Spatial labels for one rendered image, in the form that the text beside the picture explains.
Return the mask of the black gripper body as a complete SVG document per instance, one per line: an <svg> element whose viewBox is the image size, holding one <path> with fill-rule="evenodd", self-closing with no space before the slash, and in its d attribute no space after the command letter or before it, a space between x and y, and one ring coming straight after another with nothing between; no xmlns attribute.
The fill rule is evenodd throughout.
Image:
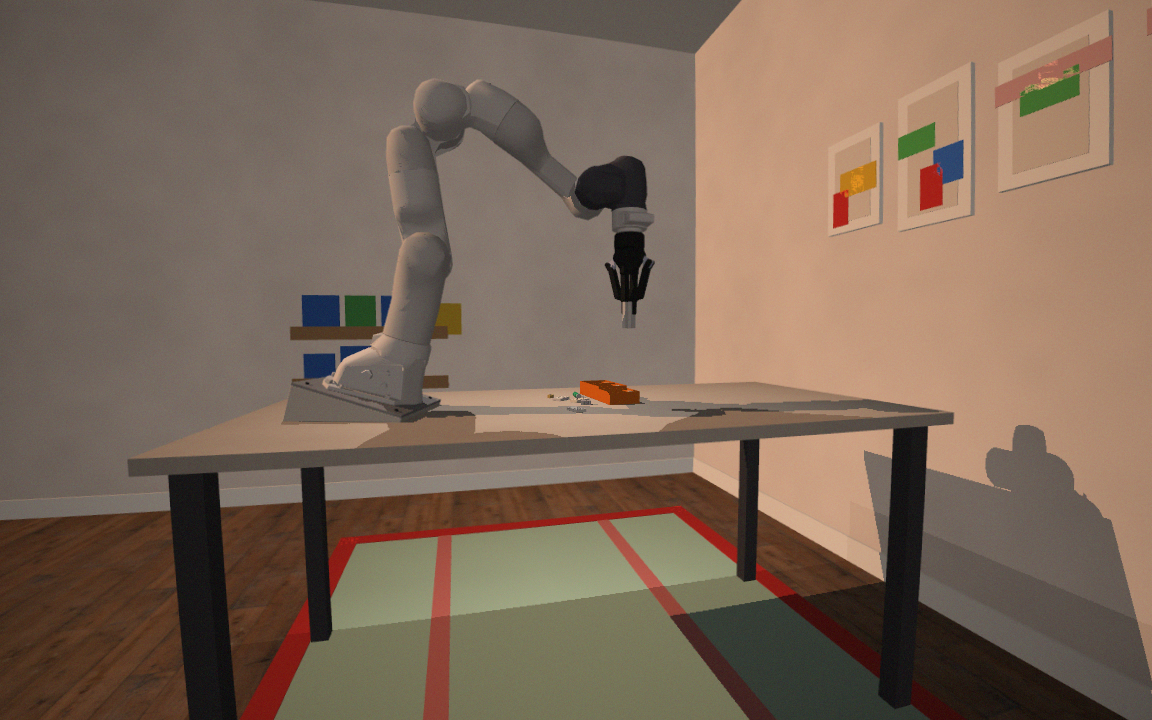
<svg viewBox="0 0 1152 720"><path fill-rule="evenodd" d="M628 256L634 256L634 270L637 272L641 264L643 264L643 258L646 256L644 252L644 234L641 232L620 232L614 234L614 263L620 266L620 256L626 258L626 272L628 272Z"/></svg>

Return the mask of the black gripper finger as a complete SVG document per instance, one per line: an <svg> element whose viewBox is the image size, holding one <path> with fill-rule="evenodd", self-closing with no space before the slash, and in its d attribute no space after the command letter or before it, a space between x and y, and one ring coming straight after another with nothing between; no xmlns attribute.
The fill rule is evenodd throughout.
<svg viewBox="0 0 1152 720"><path fill-rule="evenodd" d="M626 272L626 258L623 256L620 256L621 288L617 272L614 268L616 268L616 263L613 259L611 263L605 263L605 270L609 272L614 300L621 301L622 328L628 328L628 272Z"/></svg>
<svg viewBox="0 0 1152 720"><path fill-rule="evenodd" d="M654 262L644 256L643 272L641 272L641 281L639 285L637 285L637 274L639 274L639 270L635 272L634 256L628 256L628 301L630 301L628 302L628 328L635 328L637 300L644 300L650 270L652 270L653 265Z"/></svg>

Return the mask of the orange rack of three bins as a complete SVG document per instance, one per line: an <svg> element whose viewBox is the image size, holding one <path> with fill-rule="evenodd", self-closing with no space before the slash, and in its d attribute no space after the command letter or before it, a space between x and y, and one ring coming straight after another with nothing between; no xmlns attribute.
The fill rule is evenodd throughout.
<svg viewBox="0 0 1152 720"><path fill-rule="evenodd" d="M579 395L594 397L608 406L641 404L641 391L628 389L620 382L579 381Z"/></svg>

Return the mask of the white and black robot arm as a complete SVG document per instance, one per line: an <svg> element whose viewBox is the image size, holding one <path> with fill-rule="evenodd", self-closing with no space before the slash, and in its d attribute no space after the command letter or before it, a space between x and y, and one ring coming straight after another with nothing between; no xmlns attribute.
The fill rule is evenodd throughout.
<svg viewBox="0 0 1152 720"><path fill-rule="evenodd" d="M414 113L414 126L399 126L387 136L391 196L402 240L387 323L372 334L372 347L346 357L323 381L326 389L391 406L422 404L435 316L452 270L435 156L458 147L468 127L524 164L561 196L573 217L589 220L611 209L614 233L643 233L654 223L654 214L646 213L643 161L620 156L573 176L550 156L540 120L502 88L484 79L468 88L429 79L416 88Z"/></svg>

